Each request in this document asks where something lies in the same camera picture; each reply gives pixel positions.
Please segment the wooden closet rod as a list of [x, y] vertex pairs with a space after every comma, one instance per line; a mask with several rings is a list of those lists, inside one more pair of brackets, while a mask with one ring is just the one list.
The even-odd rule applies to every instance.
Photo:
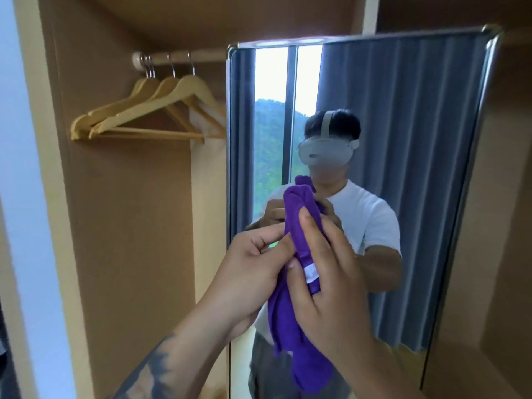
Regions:
[[218, 63], [226, 60], [226, 48], [208, 48], [197, 50], [175, 50], [172, 52], [142, 53], [134, 52], [131, 62], [134, 68], [143, 72], [145, 66], [177, 66], [188, 64]]

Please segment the metal framed mirror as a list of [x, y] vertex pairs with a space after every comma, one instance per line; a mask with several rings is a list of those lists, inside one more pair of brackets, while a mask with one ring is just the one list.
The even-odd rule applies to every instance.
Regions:
[[227, 54], [227, 243], [267, 196], [308, 173], [304, 122], [347, 109], [351, 145], [316, 149], [384, 200], [400, 228], [401, 287], [371, 293], [375, 336], [423, 389], [444, 279], [502, 30], [494, 25], [242, 42]]

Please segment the person's left forearm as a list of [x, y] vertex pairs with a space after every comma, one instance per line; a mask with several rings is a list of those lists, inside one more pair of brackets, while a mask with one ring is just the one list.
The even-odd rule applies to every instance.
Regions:
[[198, 399], [234, 325], [230, 311], [200, 303], [109, 399]]

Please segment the person's right forearm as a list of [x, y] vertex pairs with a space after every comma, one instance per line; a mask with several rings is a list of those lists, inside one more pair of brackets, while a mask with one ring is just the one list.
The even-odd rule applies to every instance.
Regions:
[[354, 350], [340, 349], [331, 362], [356, 399], [426, 399], [390, 351], [372, 337]]

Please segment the brown wooden wardrobe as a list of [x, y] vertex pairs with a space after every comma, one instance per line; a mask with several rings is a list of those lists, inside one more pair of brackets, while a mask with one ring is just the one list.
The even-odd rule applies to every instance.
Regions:
[[532, 399], [532, 0], [0, 0], [21, 45], [42, 185], [2, 197], [11, 263], [35, 254], [45, 371], [104, 399], [204, 295], [227, 243], [227, 56], [195, 65], [225, 139], [72, 141], [78, 116], [130, 95], [134, 52], [494, 25], [502, 30], [427, 356], [428, 399]]

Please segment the purple cloth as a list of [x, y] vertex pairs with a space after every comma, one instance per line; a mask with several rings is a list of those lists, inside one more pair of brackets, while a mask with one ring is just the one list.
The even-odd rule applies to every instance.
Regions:
[[[300, 262], [309, 293], [320, 291], [319, 274], [311, 251], [300, 225], [299, 211], [305, 207], [319, 230], [323, 232], [321, 215], [323, 206], [316, 202], [310, 176], [298, 175], [295, 184], [283, 193], [285, 206], [284, 233], [289, 234], [295, 247], [295, 257]], [[331, 362], [309, 341], [296, 320], [289, 296], [286, 273], [283, 270], [277, 278], [277, 285], [268, 303], [268, 322], [276, 354], [291, 353], [292, 375], [298, 388], [306, 394], [315, 394], [323, 389], [333, 374]]]

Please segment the person's left hand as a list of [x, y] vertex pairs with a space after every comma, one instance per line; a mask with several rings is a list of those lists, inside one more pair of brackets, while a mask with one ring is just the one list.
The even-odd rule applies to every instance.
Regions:
[[288, 235], [284, 235], [282, 223], [237, 234], [200, 300], [200, 303], [211, 303], [233, 314], [235, 325], [228, 342], [250, 328], [273, 293], [283, 268], [280, 271], [262, 269], [257, 259], [284, 236]]

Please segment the person's right hand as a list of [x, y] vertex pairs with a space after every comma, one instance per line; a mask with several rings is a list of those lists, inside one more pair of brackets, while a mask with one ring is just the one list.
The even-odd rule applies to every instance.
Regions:
[[295, 316], [309, 341], [331, 361], [340, 349], [354, 350], [373, 338], [368, 291], [358, 260], [351, 268], [342, 268], [308, 210], [301, 208], [298, 216], [321, 289], [311, 295], [316, 314]]

